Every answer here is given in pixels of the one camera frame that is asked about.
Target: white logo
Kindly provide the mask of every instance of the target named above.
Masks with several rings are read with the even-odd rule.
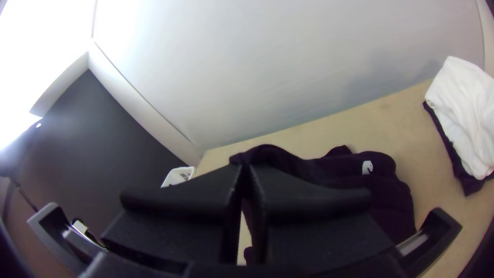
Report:
[[[374,169],[374,166],[372,165],[372,162],[370,160],[364,161],[362,164],[362,175],[368,175],[372,170]]]

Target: gray wall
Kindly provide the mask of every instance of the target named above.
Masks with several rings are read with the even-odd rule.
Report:
[[[98,0],[94,39],[200,150],[484,67],[475,0]]]

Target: white cloth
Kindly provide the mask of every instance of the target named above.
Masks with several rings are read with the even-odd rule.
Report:
[[[464,169],[481,180],[494,170],[494,79],[448,57],[426,94]]]

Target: dark garment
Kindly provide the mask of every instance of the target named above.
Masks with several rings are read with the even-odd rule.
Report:
[[[370,175],[362,174],[364,161],[372,162]],[[307,182],[330,188],[365,187],[372,193],[370,214],[394,243],[416,233],[410,189],[396,176],[395,161],[384,153],[365,151],[352,154],[348,147],[340,146],[322,158],[303,160],[279,147],[261,145],[230,157],[230,164],[267,164]],[[249,225],[249,213],[244,211],[244,214]]]
[[[451,164],[453,165],[454,176],[460,180],[463,188],[463,193],[465,194],[465,196],[480,191],[486,181],[494,178],[494,172],[482,180],[478,180],[474,176],[469,175],[467,171],[463,168],[462,159],[456,153],[456,150],[453,147],[453,143],[449,141],[448,137],[444,133],[443,127],[441,126],[439,119],[434,113],[434,110],[429,105],[427,105],[425,101],[424,101],[424,109],[431,116],[432,121],[434,122],[434,125],[436,126],[436,129],[439,132],[441,139],[443,140],[444,147],[446,148],[446,151],[448,152],[449,155],[449,159],[451,160]]]

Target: pile of clothes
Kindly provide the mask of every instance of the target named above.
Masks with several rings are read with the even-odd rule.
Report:
[[[494,79],[478,66],[448,57],[424,102],[465,196],[494,178]]]
[[[416,233],[410,188],[396,176],[395,161],[387,154],[352,153],[347,146],[318,159],[303,160],[273,145],[260,145],[230,157],[230,164],[264,164],[315,185],[335,189],[367,188],[372,194],[370,214],[398,244]],[[242,207],[250,227],[248,208]]]

